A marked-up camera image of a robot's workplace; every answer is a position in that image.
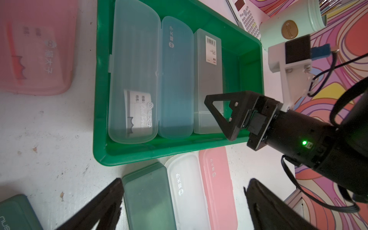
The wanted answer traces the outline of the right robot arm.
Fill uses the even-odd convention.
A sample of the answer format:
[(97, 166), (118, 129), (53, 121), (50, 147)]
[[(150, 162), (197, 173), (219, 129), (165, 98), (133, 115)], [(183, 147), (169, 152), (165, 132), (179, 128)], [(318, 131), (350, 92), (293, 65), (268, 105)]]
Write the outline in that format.
[(296, 178), (286, 166), (305, 165), (338, 185), (350, 206), (322, 206), (343, 213), (359, 212), (368, 201), (368, 81), (347, 90), (335, 103), (330, 122), (322, 122), (264, 95), (243, 91), (208, 95), (205, 105), (225, 137), (234, 141), (249, 131), (247, 146), (270, 146), (282, 153), (281, 164), (293, 184)]

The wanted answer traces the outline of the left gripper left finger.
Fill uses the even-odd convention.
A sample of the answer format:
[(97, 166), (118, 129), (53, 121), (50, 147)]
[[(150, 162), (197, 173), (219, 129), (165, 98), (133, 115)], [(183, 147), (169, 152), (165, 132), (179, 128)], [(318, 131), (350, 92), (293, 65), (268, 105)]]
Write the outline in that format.
[(58, 227), (59, 230), (114, 230), (121, 214), (124, 188), (116, 178), (79, 212)]

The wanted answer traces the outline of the light blue pencil case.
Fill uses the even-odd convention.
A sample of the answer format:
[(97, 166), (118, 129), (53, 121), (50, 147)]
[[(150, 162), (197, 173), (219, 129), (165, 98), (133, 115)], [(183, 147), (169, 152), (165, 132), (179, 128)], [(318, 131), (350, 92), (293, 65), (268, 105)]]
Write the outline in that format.
[(182, 21), (162, 20), (159, 135), (185, 139), (194, 130), (194, 34)]

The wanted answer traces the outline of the clear frosted pencil case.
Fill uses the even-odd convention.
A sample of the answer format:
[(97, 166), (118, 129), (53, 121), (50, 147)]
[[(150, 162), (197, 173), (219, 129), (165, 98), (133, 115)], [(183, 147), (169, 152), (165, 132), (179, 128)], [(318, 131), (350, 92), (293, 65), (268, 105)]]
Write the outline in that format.
[(109, 137), (142, 144), (158, 133), (159, 15), (141, 1), (116, 1), (109, 58)]

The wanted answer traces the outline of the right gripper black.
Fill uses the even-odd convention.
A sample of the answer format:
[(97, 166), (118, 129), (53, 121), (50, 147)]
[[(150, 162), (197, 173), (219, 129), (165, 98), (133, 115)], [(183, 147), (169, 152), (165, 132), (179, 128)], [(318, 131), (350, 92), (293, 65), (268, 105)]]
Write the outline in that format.
[[(225, 103), (224, 115), (215, 102)], [(229, 141), (237, 139), (241, 129), (250, 132), (247, 146), (254, 151), (263, 148), (270, 123), (280, 112), (283, 103), (252, 91), (207, 95), (205, 106), (211, 112), (222, 133)]]

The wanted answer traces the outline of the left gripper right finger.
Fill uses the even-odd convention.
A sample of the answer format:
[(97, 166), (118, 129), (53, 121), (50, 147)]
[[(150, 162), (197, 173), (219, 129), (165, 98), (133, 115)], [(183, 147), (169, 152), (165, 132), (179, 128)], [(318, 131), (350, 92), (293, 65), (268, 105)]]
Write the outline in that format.
[(257, 179), (244, 187), (255, 230), (315, 230)]

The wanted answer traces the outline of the clear box with barcode label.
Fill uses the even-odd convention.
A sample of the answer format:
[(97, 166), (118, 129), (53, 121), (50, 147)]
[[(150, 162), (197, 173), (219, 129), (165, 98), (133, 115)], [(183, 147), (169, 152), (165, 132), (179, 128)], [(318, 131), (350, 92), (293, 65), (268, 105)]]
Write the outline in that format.
[(221, 133), (214, 116), (204, 104), (207, 95), (223, 93), (221, 39), (198, 29), (194, 34), (194, 132)]

